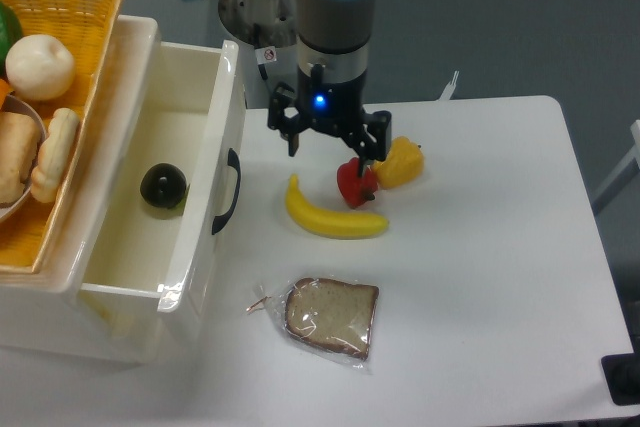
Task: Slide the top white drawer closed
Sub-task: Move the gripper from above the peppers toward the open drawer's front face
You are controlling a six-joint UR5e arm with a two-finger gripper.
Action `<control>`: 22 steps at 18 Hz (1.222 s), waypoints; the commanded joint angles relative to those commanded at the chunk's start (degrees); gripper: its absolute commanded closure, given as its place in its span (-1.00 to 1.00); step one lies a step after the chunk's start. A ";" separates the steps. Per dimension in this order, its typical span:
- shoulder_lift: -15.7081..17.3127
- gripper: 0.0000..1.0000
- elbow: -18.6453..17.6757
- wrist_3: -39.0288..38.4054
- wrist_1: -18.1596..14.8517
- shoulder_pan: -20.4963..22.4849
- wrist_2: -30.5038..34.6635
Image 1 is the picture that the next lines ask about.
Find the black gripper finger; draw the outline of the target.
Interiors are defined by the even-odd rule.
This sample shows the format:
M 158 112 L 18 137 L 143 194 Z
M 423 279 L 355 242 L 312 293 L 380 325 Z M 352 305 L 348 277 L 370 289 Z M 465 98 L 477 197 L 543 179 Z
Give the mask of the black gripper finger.
M 374 161 L 387 158 L 391 148 L 391 113 L 386 110 L 372 113 L 361 110 L 354 119 L 348 121 L 343 140 L 357 154 L 357 177 L 362 178 L 366 168 Z
M 294 89 L 279 82 L 270 95 L 267 126 L 280 132 L 280 137 L 287 142 L 290 157 L 298 151 L 299 135 L 311 129 L 313 122 L 310 85 L 302 82 Z

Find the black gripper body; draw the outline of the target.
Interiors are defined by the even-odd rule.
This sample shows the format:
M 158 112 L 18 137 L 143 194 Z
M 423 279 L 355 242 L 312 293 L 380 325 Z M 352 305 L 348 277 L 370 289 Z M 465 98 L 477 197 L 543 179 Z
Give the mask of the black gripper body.
M 307 129 L 329 136 L 358 136 L 364 132 L 362 94 L 367 71 L 346 82 L 329 83 L 324 70 L 313 77 L 297 68 L 292 135 Z

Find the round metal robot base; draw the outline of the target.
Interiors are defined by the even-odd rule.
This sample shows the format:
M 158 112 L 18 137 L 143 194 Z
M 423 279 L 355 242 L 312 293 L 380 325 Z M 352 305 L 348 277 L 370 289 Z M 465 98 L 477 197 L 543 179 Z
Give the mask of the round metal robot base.
M 219 0 L 218 14 L 226 31 L 248 45 L 296 44 L 295 0 Z

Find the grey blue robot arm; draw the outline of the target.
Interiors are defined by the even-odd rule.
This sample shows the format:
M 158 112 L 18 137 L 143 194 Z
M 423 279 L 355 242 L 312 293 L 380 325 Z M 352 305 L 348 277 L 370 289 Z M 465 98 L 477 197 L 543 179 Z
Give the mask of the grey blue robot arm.
M 291 154 L 307 129 L 340 138 L 363 171 L 391 146 L 390 113 L 368 113 L 362 101 L 375 0 L 293 1 L 297 84 L 273 86 L 267 125 Z

